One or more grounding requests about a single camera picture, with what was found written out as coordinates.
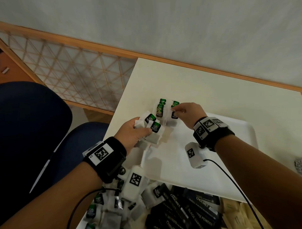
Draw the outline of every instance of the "black cable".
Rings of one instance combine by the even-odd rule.
[[[72,218],[73,218],[73,215],[75,214],[76,209],[77,209],[78,206],[82,203],[82,201],[83,201],[87,196],[89,196],[90,194],[92,194],[92,193],[94,193],[94,192],[97,192],[97,191],[101,191],[101,190],[112,190],[112,191],[119,191],[119,192],[121,192],[120,189],[106,189],[106,188],[102,188],[102,189],[96,189],[96,190],[93,190],[93,191],[87,193],[82,199],[80,199],[80,201],[79,201],[79,202],[77,203],[77,205],[74,207],[74,209],[73,209],[73,211],[72,211],[72,213],[71,213],[71,215],[70,215],[70,217],[69,217],[69,220],[68,220],[67,229],[70,228],[70,224],[71,224],[71,220],[72,220]]]
[[[245,194],[241,191],[241,189],[238,187],[238,185],[235,183],[235,181],[233,181],[233,179],[226,173],[226,171],[223,170],[223,168],[220,167],[220,165],[218,165],[215,161],[211,160],[211,159],[204,159],[203,161],[211,161],[213,163],[215,163],[223,172],[225,175],[227,175],[227,177],[233,182],[233,184],[236,186],[236,188],[238,188],[239,192],[241,193],[241,195],[245,198],[247,204],[249,205],[249,207],[251,208],[254,216],[256,217],[261,229],[264,229],[264,227],[262,226],[258,216],[256,215],[256,212],[254,211],[252,205],[250,204],[249,200],[246,198]]]

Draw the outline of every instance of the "person's right hand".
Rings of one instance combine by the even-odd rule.
[[[179,117],[192,130],[198,119],[207,116],[202,107],[196,103],[181,103],[172,107],[171,110],[175,111],[174,115]]]

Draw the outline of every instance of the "lattice partition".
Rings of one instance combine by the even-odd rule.
[[[0,31],[0,39],[62,99],[115,111],[135,59]]]

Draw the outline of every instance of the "wooden frame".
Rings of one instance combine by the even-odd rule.
[[[148,59],[148,60],[159,61],[159,62],[163,62],[163,63],[167,63],[167,64],[173,64],[173,65],[177,65],[177,66],[181,66],[181,67],[191,68],[191,69],[214,73],[214,74],[218,74],[218,75],[223,75],[223,76],[233,77],[233,78],[247,80],[247,81],[251,81],[251,82],[266,84],[266,85],[270,85],[270,86],[274,86],[274,87],[289,89],[289,90],[293,90],[293,91],[299,91],[302,94],[301,87],[296,87],[296,86],[287,85],[287,84],[283,84],[283,83],[277,83],[277,82],[272,82],[272,81],[263,80],[263,79],[257,79],[257,78],[253,78],[253,77],[249,77],[249,76],[243,76],[243,75],[239,75],[239,74],[229,73],[229,72],[225,72],[225,71],[220,71],[220,70],[206,68],[206,67],[202,67],[202,66],[198,66],[198,65],[183,63],[183,62],[165,59],[165,58],[152,56],[152,55],[147,55],[147,54],[143,54],[143,53],[137,53],[137,52],[119,49],[119,48],[106,46],[106,45],[102,45],[102,44],[97,44],[97,43],[93,43],[93,42],[89,42],[89,41],[79,40],[79,39],[72,38],[72,37],[66,37],[66,36],[62,36],[62,35],[42,32],[39,30],[29,29],[29,28],[25,28],[25,27],[20,27],[20,26],[8,24],[5,22],[0,22],[0,29],[2,29],[4,31],[19,33],[19,34],[22,34],[27,37],[36,37],[36,38],[50,40],[50,41],[54,41],[54,42],[58,42],[58,43],[62,43],[62,44],[70,45],[70,46],[76,46],[79,48],[85,48],[85,49],[90,49],[90,50],[94,50],[94,51],[98,51],[98,52],[104,52],[104,53],[108,53],[108,54],[112,54],[112,55],[116,55],[116,56],[132,58],[132,59],[144,58],[144,59]],[[18,66],[21,67],[35,82],[43,84],[43,82],[1,40],[0,40],[0,48],[5,53],[7,53],[9,55],[9,57],[11,57],[18,64]],[[111,111],[106,111],[106,110],[86,106],[86,105],[71,102],[71,101],[65,101],[65,102],[67,104],[79,106],[79,107],[86,108],[89,110],[95,110],[98,112],[111,114],[111,115],[114,114]]]

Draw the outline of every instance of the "wall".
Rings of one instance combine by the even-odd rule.
[[[10,0],[0,21],[302,87],[300,0]]]

